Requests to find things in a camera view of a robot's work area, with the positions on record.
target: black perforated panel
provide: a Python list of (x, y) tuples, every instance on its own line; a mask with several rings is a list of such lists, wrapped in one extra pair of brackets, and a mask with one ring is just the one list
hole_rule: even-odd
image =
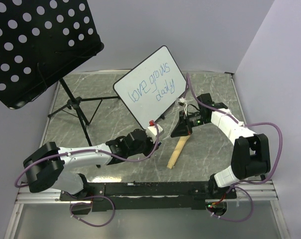
[(102, 49), (87, 0), (0, 0), (0, 100), (20, 108)]

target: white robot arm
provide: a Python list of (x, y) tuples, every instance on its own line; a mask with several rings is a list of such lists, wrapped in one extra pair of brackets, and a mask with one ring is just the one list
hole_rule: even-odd
[(231, 165), (210, 177), (209, 182), (213, 188), (224, 188), (242, 179), (269, 172), (271, 165), (268, 138), (246, 128), (224, 103), (214, 103), (209, 93), (202, 94), (197, 99), (209, 108), (199, 104), (198, 112), (187, 114), (180, 111), (179, 121), (171, 137), (189, 135), (193, 127), (206, 123), (214, 124), (228, 137), (233, 144)]
[[(159, 136), (164, 130), (157, 125)], [(60, 189), (75, 195), (85, 194), (87, 180), (83, 174), (70, 171), (72, 168), (90, 165), (110, 165), (121, 163), (126, 158), (143, 153), (149, 154), (159, 147), (155, 145), (157, 130), (150, 126), (146, 130), (135, 129), (127, 136), (121, 136), (97, 146), (83, 148), (57, 147), (54, 142), (48, 142), (28, 157), (23, 166), (26, 169), (26, 177), (30, 192), (37, 193), (48, 188)], [(38, 160), (49, 155), (58, 155), (52, 160), (45, 160), (36, 164)]]

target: purple cable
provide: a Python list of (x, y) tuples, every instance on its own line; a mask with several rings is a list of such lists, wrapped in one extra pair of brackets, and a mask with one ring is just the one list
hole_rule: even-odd
[[(154, 126), (155, 126), (155, 128), (156, 128), (156, 131), (157, 131), (156, 141), (155, 141), (155, 143), (154, 143), (154, 147), (153, 147), (152, 151), (151, 151), (150, 154), (148, 154), (148, 156), (146, 156), (145, 158), (143, 158), (143, 159), (141, 159), (141, 160), (129, 160), (129, 159), (119, 157), (119, 156), (117, 156), (117, 155), (115, 155), (115, 154), (109, 153), (109, 152), (104, 151), (104, 150), (98, 150), (98, 152), (104, 153), (104, 154), (107, 154), (107, 155), (110, 155), (110, 156), (112, 156), (112, 157), (114, 157), (114, 158), (118, 158), (118, 159), (120, 159), (120, 160), (122, 160), (122, 161), (127, 161), (127, 162), (141, 162), (141, 161), (144, 161), (144, 160), (150, 158), (150, 157), (154, 154), (154, 152), (156, 151), (156, 148), (157, 148), (157, 145), (158, 145), (158, 142), (159, 142), (159, 129), (158, 129), (158, 126), (157, 126), (157, 124), (156, 124), (154, 121), (152, 121), (152, 122), (153, 122), (153, 124), (154, 124)], [(27, 167), (19, 174), (18, 178), (17, 178), (17, 179), (15, 180), (15, 182), (14, 182), (14, 186), (15, 186), (16, 188), (23, 188), (23, 187), (28, 186), (28, 184), (18, 185), (18, 182), (19, 182), (20, 178), (21, 178), (21, 177), (24, 175), (24, 173), (26, 173), (31, 167), (33, 167), (33, 166), (35, 166), (35, 165), (37, 165), (37, 164), (39, 164), (39, 163), (41, 163), (41, 162), (44, 162), (44, 161), (46, 161), (46, 160), (48, 160), (48, 159), (51, 159), (51, 158), (66, 156), (66, 155), (68, 155), (68, 153), (70, 153), (70, 154), (77, 154), (77, 153), (84, 153), (84, 152), (96, 152), (96, 149), (82, 149), (82, 150), (77, 150), (77, 151), (71, 151), (71, 152), (65, 152), (65, 153), (50, 155), (50, 156), (41, 158), (40, 160), (37, 160), (37, 161), (31, 163), (29, 166), (27, 166)]]
[(107, 200), (110, 202), (110, 204), (111, 204), (111, 206), (112, 206), (112, 213), (111, 213), (110, 219), (109, 219), (107, 222), (105, 222), (104, 224), (100, 224), (100, 225), (91, 224), (91, 223), (89, 223), (89, 222), (87, 222), (87, 221), (85, 221), (85, 220), (83, 220), (83, 219), (77, 217), (76, 215), (74, 215), (74, 214), (72, 213), (72, 208), (73, 208), (75, 205), (89, 205), (89, 206), (90, 206), (89, 203), (75, 203), (75, 204), (73, 204), (73, 205), (70, 207), (70, 213), (71, 213), (71, 216), (72, 216), (73, 218), (75, 218), (75, 219), (81, 221), (82, 223), (85, 223), (86, 225), (91, 226), (91, 227), (100, 228), (100, 227), (106, 226), (107, 224), (109, 224), (109, 223), (111, 222), (111, 220), (113, 220), (113, 218), (114, 218), (114, 216), (115, 216), (115, 205), (114, 205), (114, 203), (112, 202), (112, 200), (111, 200), (110, 198), (105, 197), (105, 196), (101, 196), (101, 195), (85, 197), (85, 198), (83, 198), (83, 199), (92, 199), (92, 198), (104, 198), (104, 199), (107, 199)]
[(188, 87), (188, 80), (186, 80), (186, 88), (185, 88), (185, 92), (184, 94), (182, 95), (183, 98), (186, 98), (186, 95), (187, 95), (187, 89), (189, 89)]
[(259, 181), (259, 182), (253, 182), (253, 181), (249, 181), (249, 180), (241, 180), (241, 182), (246, 182), (246, 183), (251, 183), (251, 184), (262, 184), (262, 183), (266, 183), (267, 181), (269, 181), (271, 179), (271, 177), (273, 176), (278, 164), (279, 164), (279, 160), (281, 157), (281, 153), (282, 153), (282, 148), (283, 148), (283, 135), (282, 132), (280, 130), (280, 128), (274, 124), (274, 123), (270, 123), (270, 122), (262, 122), (262, 123), (250, 123), (247, 124), (247, 127), (252, 127), (252, 126), (259, 126), (259, 125), (270, 125), (273, 126), (278, 134), (279, 134), (279, 150), (278, 150), (278, 154), (276, 155), (276, 159), (273, 165), (273, 168), (271, 170), (271, 172), (268, 174), (268, 176), (263, 180), (263, 181)]
[(225, 220), (225, 221), (228, 221), (228, 222), (241, 223), (241, 222), (244, 222), (244, 221), (250, 219), (250, 217), (253, 215), (253, 213), (254, 213), (254, 203), (253, 203), (253, 200), (252, 200), (250, 194), (246, 190), (244, 190), (243, 188), (237, 187), (237, 186), (232, 186), (231, 189), (232, 188), (238, 188), (238, 189), (242, 190), (248, 196), (248, 198), (251, 202), (251, 211), (250, 211), (249, 215), (247, 215), (245, 218), (237, 220), (237, 219), (230, 219), (230, 218), (224, 218), (224, 217), (217, 216), (213, 212), (211, 212), (209, 209), (208, 209), (208, 212), (211, 213), (212, 217), (215, 217), (215, 218), (218, 218), (218, 219), (221, 219), (221, 220)]
[[(206, 108), (208, 108), (210, 110), (217, 111), (217, 112), (220, 112), (220, 113), (222, 113), (224, 115), (227, 115), (226, 112), (223, 112), (223, 111), (221, 111), (219, 109), (215, 109), (215, 108), (210, 107), (210, 106), (207, 106), (207, 105), (203, 104), (202, 102), (200, 102), (197, 99), (197, 97), (195, 95), (195, 92), (194, 92), (194, 90), (192, 88), (192, 85), (191, 85), (189, 73), (187, 73), (187, 82), (188, 82), (188, 86), (190, 88), (190, 91), (191, 91), (194, 99), (198, 102), (198, 104), (200, 104), (200, 105), (202, 105), (202, 106), (204, 106), (204, 107), (206, 107)], [(238, 120), (236, 118), (234, 118), (232, 115), (227, 115), (227, 116), (229, 116), (231, 119), (233, 119), (236, 123), (239, 123)], [(275, 172), (275, 170), (276, 170), (276, 168), (277, 168), (277, 166), (279, 164), (279, 160), (280, 160), (281, 153), (282, 153), (282, 148), (283, 148), (283, 135), (282, 135), (282, 132), (281, 132), (280, 128), (276, 124), (270, 123), (270, 122), (250, 123), (250, 124), (246, 124), (245, 126), (246, 127), (252, 127), (252, 126), (259, 126), (259, 125), (270, 125), (270, 126), (273, 126), (277, 130), (277, 132), (279, 134), (279, 150), (278, 150), (278, 154), (276, 155), (276, 159), (275, 159), (275, 162), (274, 162), (274, 165), (273, 165), (273, 168), (272, 168), (271, 172), (268, 174), (268, 176), (263, 181), (253, 182), (253, 181), (249, 181), (249, 180), (241, 180), (240, 182), (246, 182), (246, 183), (250, 183), (250, 184), (262, 184), (262, 183), (266, 183), (267, 181), (269, 181), (271, 179), (271, 177), (273, 176), (273, 174), (274, 174), (274, 172)]]
[(20, 178), (23, 176), (24, 173), (26, 173), (27, 170), (29, 170), (31, 167), (33, 167), (34, 165), (36, 164), (39, 164), (41, 162), (44, 162), (48, 159), (51, 159), (51, 158), (56, 158), (56, 157), (60, 157), (60, 156), (66, 156), (67, 153), (60, 153), (60, 154), (54, 154), (54, 155), (50, 155), (50, 156), (47, 156), (45, 158), (41, 158), (40, 160), (37, 160), (36, 162), (34, 163), (31, 163), (29, 166), (27, 166), (21, 173), (20, 175), (17, 177), (17, 179), (15, 180), (14, 182), (14, 186), (16, 188), (23, 188), (23, 187), (26, 187), (26, 186), (29, 186), (28, 184), (23, 184), (23, 185), (18, 185), (18, 182), (20, 180)]

